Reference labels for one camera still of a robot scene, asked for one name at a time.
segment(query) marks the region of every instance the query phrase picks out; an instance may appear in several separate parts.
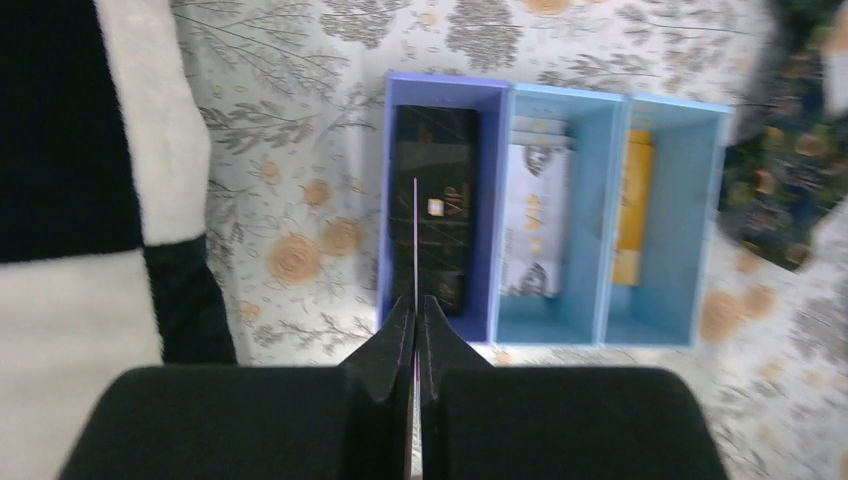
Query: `purple box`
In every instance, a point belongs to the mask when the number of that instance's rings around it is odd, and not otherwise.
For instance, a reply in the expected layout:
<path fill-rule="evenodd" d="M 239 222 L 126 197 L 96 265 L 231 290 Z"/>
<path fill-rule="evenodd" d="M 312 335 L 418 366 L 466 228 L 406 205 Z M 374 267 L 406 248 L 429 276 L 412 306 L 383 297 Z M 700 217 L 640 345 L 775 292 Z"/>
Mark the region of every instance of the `purple box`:
<path fill-rule="evenodd" d="M 474 246 L 468 268 L 464 314 L 449 317 L 454 330 L 467 342 L 492 339 L 492 313 L 497 281 L 494 278 L 497 236 L 500 231 L 498 178 L 504 164 L 509 128 L 507 109 L 510 83 L 472 77 L 392 72 L 386 82 L 383 147 L 383 197 L 378 252 L 377 320 L 382 326 L 392 309 L 394 245 L 389 238 L 395 111 L 399 105 L 469 108 L 480 113 L 479 173 L 475 189 Z"/>

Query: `box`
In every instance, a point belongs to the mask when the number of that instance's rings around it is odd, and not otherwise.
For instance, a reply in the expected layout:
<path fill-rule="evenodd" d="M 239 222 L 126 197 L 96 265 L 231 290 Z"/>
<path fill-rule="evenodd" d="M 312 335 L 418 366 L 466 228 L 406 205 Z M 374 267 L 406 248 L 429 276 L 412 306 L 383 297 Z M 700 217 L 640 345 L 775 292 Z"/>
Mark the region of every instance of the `box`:
<path fill-rule="evenodd" d="M 700 316 L 706 237 L 718 202 L 724 122 L 730 109 L 634 95 L 629 110 L 622 135 L 631 129 L 651 132 L 651 189 L 639 283 L 610 283 L 602 341 L 613 346 L 691 346 Z M 615 182 L 620 189 L 620 172 Z"/>
<path fill-rule="evenodd" d="M 510 84 L 506 81 L 392 72 L 386 83 L 383 198 L 378 250 L 377 319 L 382 325 L 391 311 L 395 245 L 389 238 L 389 214 L 393 191 L 392 158 L 395 152 L 395 112 L 400 105 L 469 108 L 480 113 L 474 193 L 474 246 L 469 259 L 463 315 L 448 317 L 454 330 L 468 342 L 491 339 L 492 298 L 497 287 L 494 274 L 496 219 L 499 214 L 497 188 L 503 166 Z"/>
<path fill-rule="evenodd" d="M 493 304 L 494 342 L 590 345 L 603 339 L 618 204 L 615 178 L 621 169 L 626 113 L 627 99 L 617 94 L 527 84 L 516 85 L 510 93 L 511 118 L 567 122 L 575 152 L 559 295 L 498 294 Z M 512 143 L 510 137 L 506 143 Z M 508 181 L 502 176 L 500 188 Z M 502 222 L 498 232 L 500 252 Z"/>

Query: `dark floral cloth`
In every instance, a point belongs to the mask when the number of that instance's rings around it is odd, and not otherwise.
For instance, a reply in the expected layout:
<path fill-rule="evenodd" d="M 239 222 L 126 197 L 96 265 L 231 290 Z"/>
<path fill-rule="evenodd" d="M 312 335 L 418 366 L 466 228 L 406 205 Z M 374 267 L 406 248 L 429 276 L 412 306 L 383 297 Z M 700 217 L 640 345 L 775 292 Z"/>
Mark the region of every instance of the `dark floral cloth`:
<path fill-rule="evenodd" d="M 821 46 L 830 18 L 776 72 L 762 134 L 725 159 L 720 224 L 789 270 L 810 258 L 813 228 L 848 193 L 848 122 L 825 112 Z"/>

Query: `blue box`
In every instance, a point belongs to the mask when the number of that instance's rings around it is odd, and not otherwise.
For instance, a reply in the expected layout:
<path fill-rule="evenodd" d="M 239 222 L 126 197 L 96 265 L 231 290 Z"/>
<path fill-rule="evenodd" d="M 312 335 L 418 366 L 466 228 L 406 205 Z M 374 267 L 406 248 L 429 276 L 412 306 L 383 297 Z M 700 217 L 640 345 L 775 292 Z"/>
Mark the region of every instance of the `blue box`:
<path fill-rule="evenodd" d="M 509 114 L 511 118 L 567 121 L 576 148 L 560 293 L 545 298 L 498 292 L 493 305 L 493 339 L 500 344 L 598 343 L 607 316 L 619 199 L 615 179 L 621 171 L 627 99 L 611 93 L 518 84 L 510 93 Z M 500 179 L 501 190 L 508 181 Z M 502 219 L 498 231 L 499 254 Z M 500 278 L 500 258 L 496 265 Z"/>
<path fill-rule="evenodd" d="M 503 168 L 510 83 L 472 77 L 392 72 L 386 84 L 383 197 L 378 251 L 377 320 L 382 326 L 391 311 L 394 245 L 389 239 L 389 204 L 392 191 L 395 111 L 400 105 L 470 108 L 480 112 L 479 174 L 474 204 L 474 254 L 468 269 L 464 314 L 448 318 L 468 342 L 491 339 L 496 221 L 499 216 L 498 179 Z"/>
<path fill-rule="evenodd" d="M 709 225 L 715 216 L 730 109 L 653 95 L 630 99 L 627 130 L 652 133 L 654 160 L 640 282 L 612 285 L 603 343 L 690 346 L 701 308 Z M 615 179 L 621 188 L 621 172 Z"/>

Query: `leaf pattern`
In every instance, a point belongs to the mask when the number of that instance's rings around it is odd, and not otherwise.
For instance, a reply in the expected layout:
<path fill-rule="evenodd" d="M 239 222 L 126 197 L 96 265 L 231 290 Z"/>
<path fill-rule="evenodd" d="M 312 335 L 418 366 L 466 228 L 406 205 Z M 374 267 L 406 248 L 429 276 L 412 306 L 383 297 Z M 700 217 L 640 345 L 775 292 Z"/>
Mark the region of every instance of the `leaf pattern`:
<path fill-rule="evenodd" d="M 810 0 L 781 1 L 797 3 L 805 15 L 821 8 Z M 254 365 L 333 364 L 376 330 L 381 178 L 375 172 L 383 163 L 389 70 L 732 104 L 730 141 L 756 140 L 739 162 L 727 164 L 730 175 L 744 180 L 727 188 L 726 199 L 737 204 L 757 198 L 759 184 L 749 181 L 759 168 L 752 152 L 762 147 L 757 133 L 768 112 L 795 108 L 772 74 L 790 55 L 786 38 L 773 35 L 769 0 L 171 5 L 186 76 L 213 142 L 209 265 L 224 292 L 239 358 Z M 837 125 L 828 135 L 848 142 L 848 127 Z M 794 148 L 795 140 L 787 145 Z M 814 147 L 807 142 L 802 150 Z M 799 187 L 821 180 L 804 165 L 790 173 Z M 832 188 L 815 194 L 834 203 Z M 758 215 L 751 222 L 756 228 L 785 218 L 767 202 Z M 848 464 L 848 211 L 837 208 L 831 216 L 798 274 L 752 263 L 750 254 L 714 234 L 707 288 L 735 299 L 738 310 L 719 335 L 708 308 L 692 351 L 475 348 L 501 366 L 672 370 L 700 400 L 734 480 L 836 480 L 840 468 L 848 469 L 842 467 Z M 736 221 L 744 225 L 746 217 Z M 774 298 L 755 312 L 746 296 L 751 291 Z M 420 473 L 417 447 L 413 471 Z"/>

